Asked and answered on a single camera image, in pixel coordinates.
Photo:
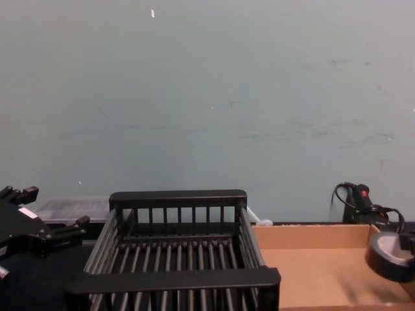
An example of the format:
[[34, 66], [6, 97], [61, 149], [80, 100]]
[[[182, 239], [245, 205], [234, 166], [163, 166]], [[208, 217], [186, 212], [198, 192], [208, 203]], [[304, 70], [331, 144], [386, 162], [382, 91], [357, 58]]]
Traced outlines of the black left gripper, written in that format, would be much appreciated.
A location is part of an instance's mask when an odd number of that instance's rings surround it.
[[82, 216], [71, 225], [50, 229], [36, 214], [18, 205], [35, 202], [39, 188], [1, 189], [1, 258], [16, 253], [46, 256], [51, 250], [81, 246], [90, 223]]

